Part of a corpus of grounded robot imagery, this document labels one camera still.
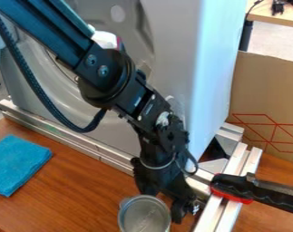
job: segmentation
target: tin can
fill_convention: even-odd
[[[120,205],[118,225],[122,232],[169,232],[170,211],[163,201],[153,196],[126,198]]]

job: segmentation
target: blue towel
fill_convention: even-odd
[[[8,135],[0,141],[0,194],[9,197],[52,156],[49,149]]]

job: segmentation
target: cable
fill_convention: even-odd
[[[17,47],[15,40],[13,39],[12,35],[7,30],[1,18],[0,18],[0,35],[2,36],[2,39],[4,40],[9,52],[11,53],[11,55],[13,55],[16,64],[18,65],[20,71],[24,75],[27,83],[30,85],[30,87],[34,91],[37,98],[59,122],[61,122],[63,125],[65,125],[69,129],[79,133],[86,133],[96,129],[96,127],[99,125],[100,121],[104,117],[106,110],[100,109],[100,111],[97,112],[97,114],[94,116],[93,120],[89,123],[89,125],[84,128],[81,128],[73,124],[56,108],[56,106],[52,103],[52,101],[46,95],[43,88],[41,87],[39,82],[36,80],[33,72],[31,71],[30,67],[25,61],[25,58],[22,56],[19,48]]]
[[[255,7],[256,5],[262,3],[263,1],[264,1],[264,0],[257,0],[257,1],[253,4],[253,6],[252,6],[252,7],[248,10],[248,12],[246,13],[245,21],[248,20],[248,17],[249,17],[249,14],[250,14],[251,10],[254,9],[254,7]]]

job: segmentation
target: desk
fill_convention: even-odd
[[[14,134],[52,150],[54,156],[10,198],[0,196],[0,231],[119,232],[119,202],[138,194],[132,177],[9,120],[0,139]],[[264,154],[258,177],[293,185],[293,164]],[[170,201],[161,196],[168,204]],[[190,231],[187,216],[171,232]],[[244,206],[233,230],[293,231],[293,215],[260,203]]]
[[[257,0],[248,0],[246,13]],[[259,21],[269,24],[279,24],[293,26],[293,5],[284,5],[284,14],[276,14],[272,16],[271,6],[273,0],[264,0],[256,5],[249,14],[249,21]]]
[[[248,0],[246,13],[256,1]],[[249,48],[249,40],[254,21],[293,26],[293,5],[284,5],[284,14],[276,14],[273,16],[271,11],[272,2],[273,0],[264,0],[250,11],[249,17],[244,23],[242,37],[239,43],[239,49],[241,51],[246,52]]]
[[[119,232],[119,203],[139,194],[132,177],[12,121],[0,120],[0,140],[7,134],[48,147],[53,157],[12,197],[0,196],[0,231]],[[190,231],[193,222],[194,217],[188,216],[172,231]]]

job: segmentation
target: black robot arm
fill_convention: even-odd
[[[104,50],[93,31],[61,0],[0,0],[0,12],[52,51],[79,76],[83,98],[95,107],[117,111],[138,133],[141,156],[132,159],[142,194],[172,197],[172,219],[194,211],[196,195],[185,181],[185,165],[196,160],[187,150],[189,134],[165,99],[135,70],[131,58]]]

